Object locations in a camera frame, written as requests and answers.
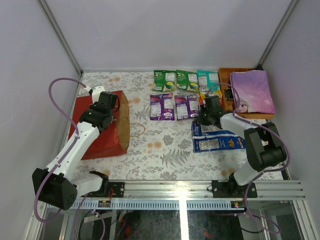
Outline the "Fox's candy bag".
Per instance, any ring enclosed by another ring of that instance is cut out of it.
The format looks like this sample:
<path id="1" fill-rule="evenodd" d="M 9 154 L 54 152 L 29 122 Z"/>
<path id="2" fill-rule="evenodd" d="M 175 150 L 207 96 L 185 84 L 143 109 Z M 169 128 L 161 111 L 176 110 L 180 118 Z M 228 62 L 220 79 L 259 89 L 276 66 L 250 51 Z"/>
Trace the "Fox's candy bag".
<path id="1" fill-rule="evenodd" d="M 199 96 L 199 98 L 198 98 L 198 101 L 199 101 L 199 104 L 200 105 L 204 105 L 204 103 L 205 103 L 205 98 L 206 98 L 206 94 L 207 94 L 207 92 L 202 92 L 202 91 L 200 91 L 199 92 L 200 93 L 200 96 Z M 216 90 L 216 91 L 211 91 L 210 93 L 209 93 L 209 96 L 218 96 L 219 97 L 219 102 L 220 102 L 220 104 L 222 104 L 222 92 L 221 92 L 221 90 Z"/>

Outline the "purple Fox's candy packet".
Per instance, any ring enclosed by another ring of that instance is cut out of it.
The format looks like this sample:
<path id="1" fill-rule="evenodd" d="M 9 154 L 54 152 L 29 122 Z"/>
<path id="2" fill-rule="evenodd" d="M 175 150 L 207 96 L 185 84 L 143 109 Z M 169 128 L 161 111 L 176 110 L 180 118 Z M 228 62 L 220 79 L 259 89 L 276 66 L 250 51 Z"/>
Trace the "purple Fox's candy packet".
<path id="1" fill-rule="evenodd" d="M 198 96 L 193 95 L 175 95 L 175 107 L 177 120 L 195 119 L 200 116 Z"/>

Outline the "blue Doritos chip bag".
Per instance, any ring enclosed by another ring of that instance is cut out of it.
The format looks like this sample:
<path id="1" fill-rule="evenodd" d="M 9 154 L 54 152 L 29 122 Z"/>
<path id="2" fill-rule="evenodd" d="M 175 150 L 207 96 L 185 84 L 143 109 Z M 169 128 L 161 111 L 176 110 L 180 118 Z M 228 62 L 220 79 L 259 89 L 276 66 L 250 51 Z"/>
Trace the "blue Doritos chip bag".
<path id="1" fill-rule="evenodd" d="M 246 148 L 245 140 L 228 130 L 218 129 L 213 125 L 191 123 L 193 152 L 213 152 L 224 150 L 240 150 Z"/>

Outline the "red brown paper bag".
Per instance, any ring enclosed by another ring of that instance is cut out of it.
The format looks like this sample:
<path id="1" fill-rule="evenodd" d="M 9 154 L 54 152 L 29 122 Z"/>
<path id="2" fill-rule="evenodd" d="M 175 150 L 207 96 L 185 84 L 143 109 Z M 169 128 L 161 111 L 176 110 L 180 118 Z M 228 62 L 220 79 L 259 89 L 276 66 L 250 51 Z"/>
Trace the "red brown paper bag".
<path id="1" fill-rule="evenodd" d="M 129 101 L 122 90 L 113 91 L 119 96 L 120 108 L 114 113 L 111 125 L 92 125 L 89 119 L 91 96 L 78 97 L 75 101 L 72 120 L 77 124 L 88 120 L 89 124 L 97 127 L 99 136 L 90 144 L 84 153 L 83 160 L 116 157 L 125 155 L 130 145 L 130 110 Z"/>

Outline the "teal snack packet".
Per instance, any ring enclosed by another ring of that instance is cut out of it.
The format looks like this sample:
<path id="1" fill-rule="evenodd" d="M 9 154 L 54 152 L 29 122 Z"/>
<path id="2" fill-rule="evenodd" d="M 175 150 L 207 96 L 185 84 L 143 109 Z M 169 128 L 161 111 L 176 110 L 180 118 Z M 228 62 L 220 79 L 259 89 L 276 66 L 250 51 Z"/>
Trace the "teal snack packet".
<path id="1" fill-rule="evenodd" d="M 213 85 L 219 82 L 219 75 L 217 71 L 197 70 L 199 90 L 207 92 Z"/>

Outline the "green snack packet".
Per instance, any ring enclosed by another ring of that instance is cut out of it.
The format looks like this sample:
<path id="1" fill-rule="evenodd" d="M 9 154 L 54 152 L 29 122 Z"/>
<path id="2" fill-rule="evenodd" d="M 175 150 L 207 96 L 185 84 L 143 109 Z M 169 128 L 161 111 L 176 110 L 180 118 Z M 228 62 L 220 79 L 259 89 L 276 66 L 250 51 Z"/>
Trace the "green snack packet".
<path id="1" fill-rule="evenodd" d="M 193 71 L 185 70 L 176 70 L 176 86 L 178 89 L 190 91 L 190 92 L 199 92 L 199 81 L 198 75 Z"/>
<path id="2" fill-rule="evenodd" d="M 176 82 L 176 72 L 173 70 L 154 70 L 153 91 L 173 92 Z"/>

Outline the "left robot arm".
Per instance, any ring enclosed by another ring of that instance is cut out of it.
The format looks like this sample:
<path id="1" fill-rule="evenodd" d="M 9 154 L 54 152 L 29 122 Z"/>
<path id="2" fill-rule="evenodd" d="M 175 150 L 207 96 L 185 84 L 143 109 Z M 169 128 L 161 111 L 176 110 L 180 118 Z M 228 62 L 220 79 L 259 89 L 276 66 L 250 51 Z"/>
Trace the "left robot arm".
<path id="1" fill-rule="evenodd" d="M 76 198 L 84 195 L 105 197 L 110 190 L 109 178 L 98 171 L 73 178 L 74 171 L 92 143 L 113 123 L 116 93 L 102 91 L 98 100 L 80 116 L 75 130 L 55 159 L 46 168 L 36 168 L 32 174 L 35 192 L 34 206 L 44 202 L 61 210 L 68 210 Z"/>

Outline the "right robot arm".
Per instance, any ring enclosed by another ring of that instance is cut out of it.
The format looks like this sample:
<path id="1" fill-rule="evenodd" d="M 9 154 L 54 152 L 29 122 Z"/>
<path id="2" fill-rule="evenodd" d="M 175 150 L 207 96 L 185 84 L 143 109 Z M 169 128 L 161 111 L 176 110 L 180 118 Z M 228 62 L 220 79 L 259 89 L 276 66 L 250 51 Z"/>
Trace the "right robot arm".
<path id="1" fill-rule="evenodd" d="M 229 178 L 227 189 L 233 197 L 244 194 L 246 185 L 263 173 L 276 172 L 275 166 L 290 162 L 290 153 L 275 124 L 267 122 L 260 125 L 238 116 L 235 112 L 224 111 L 216 95 L 204 99 L 198 120 L 202 125 L 230 131 L 245 141 L 247 161 Z"/>

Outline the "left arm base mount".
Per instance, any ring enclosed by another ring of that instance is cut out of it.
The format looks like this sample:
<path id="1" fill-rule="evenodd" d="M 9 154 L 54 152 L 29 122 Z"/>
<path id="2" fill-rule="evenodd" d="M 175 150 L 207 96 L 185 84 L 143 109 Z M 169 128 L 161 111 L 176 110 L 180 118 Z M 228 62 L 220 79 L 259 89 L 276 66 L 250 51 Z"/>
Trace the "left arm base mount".
<path id="1" fill-rule="evenodd" d="M 109 182 L 106 191 L 98 190 L 89 192 L 89 198 L 123 198 L 125 193 L 124 182 Z"/>

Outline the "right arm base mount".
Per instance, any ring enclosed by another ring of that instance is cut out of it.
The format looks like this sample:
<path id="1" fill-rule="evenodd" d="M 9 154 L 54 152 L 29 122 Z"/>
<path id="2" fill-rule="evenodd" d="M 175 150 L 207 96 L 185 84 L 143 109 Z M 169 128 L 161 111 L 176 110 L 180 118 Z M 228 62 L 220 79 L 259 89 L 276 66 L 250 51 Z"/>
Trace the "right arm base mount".
<path id="1" fill-rule="evenodd" d="M 238 185 L 234 174 L 229 176 L 228 181 L 211 181 L 211 190 L 207 188 L 209 192 L 212 192 L 214 198 L 219 199 L 231 199 L 231 198 L 244 198 L 248 184 Z"/>

